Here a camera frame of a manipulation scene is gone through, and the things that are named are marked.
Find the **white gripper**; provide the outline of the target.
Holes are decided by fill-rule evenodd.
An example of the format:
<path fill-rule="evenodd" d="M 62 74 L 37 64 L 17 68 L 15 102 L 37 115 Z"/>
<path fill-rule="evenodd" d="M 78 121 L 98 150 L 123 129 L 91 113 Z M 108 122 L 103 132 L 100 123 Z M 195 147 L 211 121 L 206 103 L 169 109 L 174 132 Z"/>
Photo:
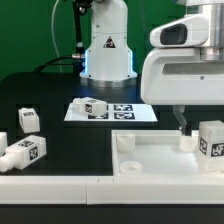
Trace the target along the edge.
<path fill-rule="evenodd" d="M 184 105 L 224 105 L 224 62 L 201 61 L 197 48 L 154 49 L 144 61 L 141 99 L 174 105 L 181 133 L 191 136 Z"/>

